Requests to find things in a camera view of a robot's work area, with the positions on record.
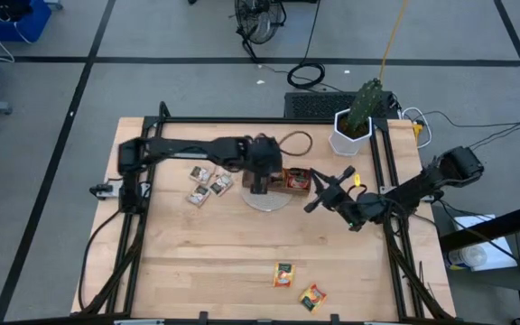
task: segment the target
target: white container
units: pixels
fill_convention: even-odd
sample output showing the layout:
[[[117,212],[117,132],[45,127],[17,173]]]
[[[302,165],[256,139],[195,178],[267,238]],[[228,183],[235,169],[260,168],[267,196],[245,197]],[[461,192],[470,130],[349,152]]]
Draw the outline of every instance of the white container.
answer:
[[[351,139],[343,135],[339,131],[339,120],[344,115],[348,114],[349,109],[339,111],[334,116],[334,130],[332,135],[329,137],[330,146],[334,153],[341,156],[353,156],[358,153],[358,150],[368,141],[368,138],[372,135],[372,118],[368,118],[368,134],[359,137],[358,139]]]
[[[464,247],[445,253],[444,264],[451,270],[481,266],[487,262],[487,252],[480,245]]]

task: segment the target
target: yellow string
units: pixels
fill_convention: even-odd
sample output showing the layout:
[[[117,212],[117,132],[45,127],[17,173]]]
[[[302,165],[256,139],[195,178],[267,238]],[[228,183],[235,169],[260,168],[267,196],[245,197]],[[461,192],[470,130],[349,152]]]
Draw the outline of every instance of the yellow string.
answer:
[[[398,25],[401,23],[401,19],[403,19],[404,9],[406,9],[407,5],[408,0],[403,0],[403,6],[401,6],[401,11],[398,13],[398,18],[396,18],[395,27],[393,28],[393,32],[390,34],[390,41],[388,41],[388,44],[386,45],[385,55],[383,56],[383,63],[380,65],[380,76],[378,77],[381,83],[383,82],[383,75],[385,74],[386,56],[390,51],[390,46],[395,41],[396,30],[398,30]]]

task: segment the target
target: wooden table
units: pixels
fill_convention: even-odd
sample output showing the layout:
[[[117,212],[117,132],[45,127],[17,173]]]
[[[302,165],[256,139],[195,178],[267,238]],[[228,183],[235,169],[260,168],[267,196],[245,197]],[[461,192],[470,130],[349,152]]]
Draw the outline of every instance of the wooden table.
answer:
[[[116,148],[138,136],[142,122],[142,118],[120,119],[107,177],[117,177]],[[389,121],[389,127],[402,183],[421,170],[413,129],[410,122],[396,120]],[[303,157],[285,155],[284,167],[312,167],[338,175],[351,164],[362,182],[375,191],[370,146],[355,157],[336,156],[328,142],[330,129],[330,125],[165,124],[163,136],[211,140],[263,132],[280,139],[293,130],[304,130],[314,139],[311,152]],[[378,136],[385,183],[389,183]],[[298,152],[307,143],[305,137],[295,135],[283,149]],[[194,319],[200,311],[208,311],[211,319],[329,320],[331,313],[342,320],[398,319],[381,226],[367,223],[354,233],[340,216],[322,207],[307,214],[302,208],[313,194],[294,197],[274,212],[254,210],[240,197],[241,173],[234,176],[236,184],[228,192],[222,197],[212,193],[198,209],[184,199],[195,186],[188,178],[195,165],[211,166],[210,162],[169,160],[156,168],[133,317]],[[350,185],[351,181],[344,182],[346,188]],[[100,201],[93,229],[116,209],[116,200]],[[422,203],[417,214],[432,219],[428,204]],[[417,218],[411,218],[410,224],[413,255],[417,265],[422,261],[424,281],[444,310],[454,315],[436,230]],[[84,283],[86,303],[111,275],[121,226],[122,218],[117,218],[91,247]],[[292,288],[272,287],[275,262],[296,264]],[[117,311],[123,306],[124,278]],[[310,283],[329,295],[314,315],[298,303]],[[413,315],[410,289],[405,283],[403,288],[408,314]],[[78,309],[74,301],[73,310]]]

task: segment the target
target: gray floor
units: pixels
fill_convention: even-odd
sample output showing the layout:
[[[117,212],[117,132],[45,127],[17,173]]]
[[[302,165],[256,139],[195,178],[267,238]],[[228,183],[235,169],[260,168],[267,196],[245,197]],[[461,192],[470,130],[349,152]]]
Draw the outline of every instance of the gray floor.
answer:
[[[19,56],[85,57],[107,0],[62,0],[39,42],[14,44]],[[503,2],[520,38],[520,1]],[[325,1],[310,57],[379,59],[399,1]],[[298,58],[308,41],[314,5],[286,5],[288,23],[265,57]],[[98,55],[102,57],[245,57],[234,34],[232,0],[116,0]],[[492,0],[411,0],[390,52],[393,59],[518,60]],[[42,185],[83,64],[0,64],[0,100],[14,113],[0,116],[0,292]],[[291,65],[271,65],[288,70]],[[325,82],[354,90],[378,66],[329,65]],[[385,88],[404,107],[438,109],[462,124],[520,120],[520,67],[389,66]],[[88,187],[103,180],[121,116],[155,114],[165,100],[175,116],[282,116],[285,75],[252,64],[94,64],[79,105],[7,320],[67,315],[97,205]],[[424,162],[497,131],[458,129],[430,116],[434,137]],[[503,214],[520,207],[520,132],[477,150],[483,178],[447,190],[459,208]],[[508,324],[520,316],[515,292],[450,273],[453,298],[465,320]]]

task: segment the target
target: cactus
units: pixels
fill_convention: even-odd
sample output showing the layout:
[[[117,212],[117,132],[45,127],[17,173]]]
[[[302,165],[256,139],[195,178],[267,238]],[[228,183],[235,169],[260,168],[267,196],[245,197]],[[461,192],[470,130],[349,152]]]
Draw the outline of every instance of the cactus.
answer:
[[[383,85],[378,79],[372,79],[362,85],[350,107],[345,132],[354,134],[372,116],[382,98]]]

